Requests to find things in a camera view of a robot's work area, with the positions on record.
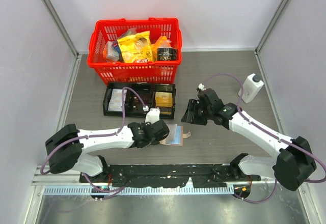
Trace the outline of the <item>black three-compartment card tray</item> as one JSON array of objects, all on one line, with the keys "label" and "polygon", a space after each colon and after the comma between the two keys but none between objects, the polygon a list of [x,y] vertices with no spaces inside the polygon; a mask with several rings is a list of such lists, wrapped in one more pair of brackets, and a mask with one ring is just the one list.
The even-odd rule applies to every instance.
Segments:
[{"label": "black three-compartment card tray", "polygon": [[122,116],[122,112],[108,111],[108,103],[111,98],[113,89],[127,90],[126,98],[122,99],[122,109],[125,109],[127,117],[145,117],[143,106],[149,108],[155,107],[155,92],[169,92],[173,95],[173,108],[171,115],[160,113],[161,119],[174,119],[175,114],[175,97],[176,86],[174,84],[159,84],[159,83],[121,83],[111,82],[107,85],[105,96],[102,103],[103,114],[105,116]]}]

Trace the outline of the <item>pink leather card holder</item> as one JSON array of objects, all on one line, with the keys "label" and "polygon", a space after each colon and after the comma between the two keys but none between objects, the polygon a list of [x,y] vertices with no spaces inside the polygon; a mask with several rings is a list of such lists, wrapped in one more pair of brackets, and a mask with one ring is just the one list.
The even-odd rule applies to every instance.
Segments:
[{"label": "pink leather card holder", "polygon": [[183,146],[183,140],[191,136],[191,132],[184,133],[183,126],[177,124],[169,124],[169,135],[160,141],[161,145],[166,146]]}]

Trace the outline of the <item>left aluminium corner post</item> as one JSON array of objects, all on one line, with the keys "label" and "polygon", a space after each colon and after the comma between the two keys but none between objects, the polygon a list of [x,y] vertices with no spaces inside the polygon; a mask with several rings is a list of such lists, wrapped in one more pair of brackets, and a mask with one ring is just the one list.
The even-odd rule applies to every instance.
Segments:
[{"label": "left aluminium corner post", "polygon": [[52,4],[51,0],[41,0],[44,4],[44,6],[46,7],[50,17],[52,18],[54,24],[56,25],[59,33],[62,35],[64,41],[66,42],[66,44],[68,45],[70,51],[72,52],[72,54],[75,57],[78,57],[79,52],[77,51],[75,45],[73,44],[66,28],[64,27],[57,11],[55,10],[54,5]]}]

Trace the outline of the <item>aluminium corner post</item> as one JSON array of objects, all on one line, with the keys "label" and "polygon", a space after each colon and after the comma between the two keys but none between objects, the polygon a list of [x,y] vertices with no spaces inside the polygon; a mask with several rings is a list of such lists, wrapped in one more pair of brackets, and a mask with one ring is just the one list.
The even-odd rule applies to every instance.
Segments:
[{"label": "aluminium corner post", "polygon": [[262,37],[255,49],[256,55],[258,55],[262,51],[265,43],[267,42],[268,38],[270,37],[270,35],[271,35],[272,31],[274,30],[275,26],[277,25],[278,21],[282,17],[282,14],[285,11],[285,9],[287,8],[290,1],[291,0],[281,0],[280,1],[275,13],[273,14],[273,17],[271,18],[264,34],[262,35]]},{"label": "aluminium corner post", "polygon": [[62,35],[64,41],[66,42],[66,44],[68,45],[70,51],[72,52],[72,54],[75,57],[78,57],[79,52],[77,51],[75,45],[73,44],[66,28],[64,27],[57,11],[55,10],[54,5],[52,4],[51,0],[41,0],[44,4],[44,6],[46,7],[50,17],[52,18],[54,24],[56,25],[59,33]]}]

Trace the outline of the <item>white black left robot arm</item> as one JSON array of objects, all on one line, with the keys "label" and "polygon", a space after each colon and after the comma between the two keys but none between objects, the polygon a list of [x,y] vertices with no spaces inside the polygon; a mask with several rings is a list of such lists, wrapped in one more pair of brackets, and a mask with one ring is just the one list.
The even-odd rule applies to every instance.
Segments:
[{"label": "white black left robot arm", "polygon": [[104,182],[109,175],[106,163],[100,156],[91,156],[90,153],[157,145],[169,132],[163,120],[154,123],[132,122],[121,128],[93,131],[78,130],[75,124],[68,124],[45,142],[47,157],[40,173],[60,174],[75,170],[97,182]]}]

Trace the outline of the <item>yellow chips bag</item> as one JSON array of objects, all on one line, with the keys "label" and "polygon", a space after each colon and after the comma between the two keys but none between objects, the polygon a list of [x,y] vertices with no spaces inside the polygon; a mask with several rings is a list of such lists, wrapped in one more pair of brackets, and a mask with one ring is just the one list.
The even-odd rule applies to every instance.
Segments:
[{"label": "yellow chips bag", "polygon": [[150,31],[131,34],[118,39],[118,45],[124,63],[153,62]]}]

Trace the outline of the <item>black round can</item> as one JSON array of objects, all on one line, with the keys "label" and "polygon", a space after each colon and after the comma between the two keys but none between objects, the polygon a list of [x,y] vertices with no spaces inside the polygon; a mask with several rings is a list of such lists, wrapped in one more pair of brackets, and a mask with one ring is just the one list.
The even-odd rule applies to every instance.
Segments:
[{"label": "black round can", "polygon": [[176,61],[178,59],[178,52],[176,48],[159,47],[157,49],[158,61]]}]

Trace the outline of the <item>grey small box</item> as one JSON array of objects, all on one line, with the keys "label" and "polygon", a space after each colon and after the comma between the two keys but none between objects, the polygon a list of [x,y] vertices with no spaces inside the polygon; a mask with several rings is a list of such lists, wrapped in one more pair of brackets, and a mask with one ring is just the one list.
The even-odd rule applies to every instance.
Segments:
[{"label": "grey small box", "polygon": [[107,43],[104,47],[103,58],[107,62],[119,62],[120,61],[119,53],[112,47],[111,41],[107,41]]}]

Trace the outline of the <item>white cards in tray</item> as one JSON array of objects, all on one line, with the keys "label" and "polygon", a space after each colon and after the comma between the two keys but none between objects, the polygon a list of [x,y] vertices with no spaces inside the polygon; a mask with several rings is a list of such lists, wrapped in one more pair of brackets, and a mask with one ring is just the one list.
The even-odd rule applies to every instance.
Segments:
[{"label": "white cards in tray", "polygon": [[108,111],[122,112],[122,99],[126,98],[127,90],[113,89],[108,103]]}]

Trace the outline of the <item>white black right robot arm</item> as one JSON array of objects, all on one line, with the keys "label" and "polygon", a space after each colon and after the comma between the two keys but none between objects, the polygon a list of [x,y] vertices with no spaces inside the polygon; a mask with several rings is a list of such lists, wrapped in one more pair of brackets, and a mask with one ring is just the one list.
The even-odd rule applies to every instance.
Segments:
[{"label": "white black right robot arm", "polygon": [[198,92],[197,99],[188,101],[182,122],[206,125],[209,120],[244,136],[269,154],[268,157],[238,156],[233,160],[235,165],[230,167],[234,180],[243,180],[247,175],[269,177],[295,191],[316,170],[306,139],[300,136],[293,139],[277,133],[250,117],[236,104],[224,104],[213,89],[204,89]]}]

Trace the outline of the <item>right aluminium corner post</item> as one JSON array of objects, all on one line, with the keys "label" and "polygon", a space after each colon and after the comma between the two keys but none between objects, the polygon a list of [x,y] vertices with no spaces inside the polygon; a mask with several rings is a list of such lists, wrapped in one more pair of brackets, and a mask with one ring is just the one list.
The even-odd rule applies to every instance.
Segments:
[{"label": "right aluminium corner post", "polygon": [[258,55],[262,51],[265,43],[267,42],[268,38],[270,37],[270,35],[271,35],[272,31],[274,30],[275,26],[277,25],[278,21],[282,17],[282,14],[285,11],[285,9],[287,8],[290,1],[291,0],[281,0],[280,1],[275,13],[273,14],[273,17],[271,18],[264,34],[262,35],[262,37],[255,49],[256,55]]}]

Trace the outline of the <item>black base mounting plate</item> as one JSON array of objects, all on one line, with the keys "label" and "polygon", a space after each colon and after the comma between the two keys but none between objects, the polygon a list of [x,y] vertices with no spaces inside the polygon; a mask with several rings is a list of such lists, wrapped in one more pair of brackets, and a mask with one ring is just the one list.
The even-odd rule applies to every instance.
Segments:
[{"label": "black base mounting plate", "polygon": [[104,172],[89,178],[92,183],[111,183],[113,187],[177,188],[189,180],[195,188],[224,187],[228,182],[260,181],[232,165],[222,164],[139,164],[110,165]]}]

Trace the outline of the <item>white bottle with black cap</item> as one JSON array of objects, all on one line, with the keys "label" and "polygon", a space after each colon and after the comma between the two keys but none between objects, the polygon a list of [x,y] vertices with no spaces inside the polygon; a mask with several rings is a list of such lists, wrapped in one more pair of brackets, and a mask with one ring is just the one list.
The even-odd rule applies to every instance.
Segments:
[{"label": "white bottle with black cap", "polygon": [[256,97],[258,92],[264,86],[264,82],[259,75],[253,73],[245,79],[242,86],[243,89],[239,90],[238,95],[241,97],[243,102],[249,103]]}]

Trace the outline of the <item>gold cards in tray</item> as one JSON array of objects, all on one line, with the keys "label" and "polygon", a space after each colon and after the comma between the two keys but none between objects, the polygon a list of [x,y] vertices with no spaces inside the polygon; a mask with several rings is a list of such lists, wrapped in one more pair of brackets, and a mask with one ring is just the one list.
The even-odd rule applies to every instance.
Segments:
[{"label": "gold cards in tray", "polygon": [[155,92],[155,107],[161,114],[171,115],[173,108],[173,95],[169,92]]}]

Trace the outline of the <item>orange snack bag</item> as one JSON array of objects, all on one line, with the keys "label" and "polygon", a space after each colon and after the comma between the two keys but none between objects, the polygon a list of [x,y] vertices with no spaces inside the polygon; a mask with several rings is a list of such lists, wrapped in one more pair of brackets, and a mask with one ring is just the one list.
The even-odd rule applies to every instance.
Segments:
[{"label": "orange snack bag", "polygon": [[156,59],[159,48],[171,47],[171,41],[166,36],[160,36],[155,43],[151,44],[153,57]]}]

